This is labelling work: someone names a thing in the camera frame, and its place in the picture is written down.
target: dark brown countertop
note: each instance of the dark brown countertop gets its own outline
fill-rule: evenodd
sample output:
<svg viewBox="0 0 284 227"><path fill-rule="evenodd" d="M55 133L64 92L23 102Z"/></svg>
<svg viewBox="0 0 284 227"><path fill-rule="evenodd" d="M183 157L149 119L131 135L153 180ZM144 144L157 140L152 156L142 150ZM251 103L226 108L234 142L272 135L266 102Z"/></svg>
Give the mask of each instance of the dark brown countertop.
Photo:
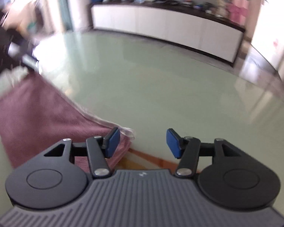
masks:
<svg viewBox="0 0 284 227"><path fill-rule="evenodd" d="M197 17L204 18L204 19L209 19L209 20L221 23L223 25L227 25L227 26L232 27L234 29L237 29L239 31L242 31L243 33L245 32L245 28L243 26L240 26L240 25L230 21L229 19L218 18L218 17L216 17L212 14L208 14L208 13L205 13L203 11L193 9L191 7L186 7L186 6L165 5L163 3L151 3L151 2L145 2L145 3L107 2L107 3L90 3L88 5L88 9L90 10L93 5L100 5L100 4L103 4L103 5L105 5L105 4L106 5L131 5L131 6L161 8L161 9L166 9L166 10L170 10L170 11L176 11L176 12L180 12L180 13L190 14L190 15L197 16Z"/></svg>

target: pink towel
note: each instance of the pink towel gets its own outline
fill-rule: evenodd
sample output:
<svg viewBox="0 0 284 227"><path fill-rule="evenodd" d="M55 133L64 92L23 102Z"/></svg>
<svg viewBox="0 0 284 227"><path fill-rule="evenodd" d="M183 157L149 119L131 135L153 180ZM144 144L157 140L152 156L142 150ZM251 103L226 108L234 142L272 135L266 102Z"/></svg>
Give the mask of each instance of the pink towel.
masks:
<svg viewBox="0 0 284 227"><path fill-rule="evenodd" d="M94 135L105 136L115 126L82 111L34 72L0 97L0 136L14 168L63 138L84 142ZM119 128L120 144L107 160L110 168L124 156L133 138L131 129ZM89 171L86 157L76 157L75 163Z"/></svg>

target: silver screw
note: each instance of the silver screw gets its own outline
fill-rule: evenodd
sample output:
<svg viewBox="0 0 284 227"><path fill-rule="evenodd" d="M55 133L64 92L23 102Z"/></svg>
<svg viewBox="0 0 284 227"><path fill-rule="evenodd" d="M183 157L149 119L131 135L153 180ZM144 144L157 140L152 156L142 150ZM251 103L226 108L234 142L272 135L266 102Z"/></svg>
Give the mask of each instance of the silver screw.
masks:
<svg viewBox="0 0 284 227"><path fill-rule="evenodd" d="M109 170L106 168L98 168L94 171L95 175L97 176L106 176L109 174Z"/></svg>
<svg viewBox="0 0 284 227"><path fill-rule="evenodd" d="M188 168L180 168L177 170L177 174L179 176L189 176L192 174L192 171L191 169L188 169Z"/></svg>

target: curtain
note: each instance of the curtain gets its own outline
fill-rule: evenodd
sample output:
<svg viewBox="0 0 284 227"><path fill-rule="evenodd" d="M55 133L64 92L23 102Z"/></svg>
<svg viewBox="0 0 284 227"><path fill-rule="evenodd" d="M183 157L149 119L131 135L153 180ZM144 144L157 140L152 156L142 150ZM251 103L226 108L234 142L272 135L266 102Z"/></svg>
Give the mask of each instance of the curtain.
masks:
<svg viewBox="0 0 284 227"><path fill-rule="evenodd" d="M73 30L73 24L71 22L70 11L69 11L69 7L68 7L68 1L67 0L58 0L58 3L59 3L59 7L60 7L62 23L64 25L65 30Z"/></svg>

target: pink box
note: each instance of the pink box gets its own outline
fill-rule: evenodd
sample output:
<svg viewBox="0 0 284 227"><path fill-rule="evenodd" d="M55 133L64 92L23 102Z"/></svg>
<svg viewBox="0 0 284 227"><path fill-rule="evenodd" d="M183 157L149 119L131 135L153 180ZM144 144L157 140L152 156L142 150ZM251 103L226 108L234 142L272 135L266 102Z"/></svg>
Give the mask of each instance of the pink box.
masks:
<svg viewBox="0 0 284 227"><path fill-rule="evenodd" d="M249 1L247 0L232 0L232 3L228 6L230 12L229 19L244 26L248 15L248 5Z"/></svg>

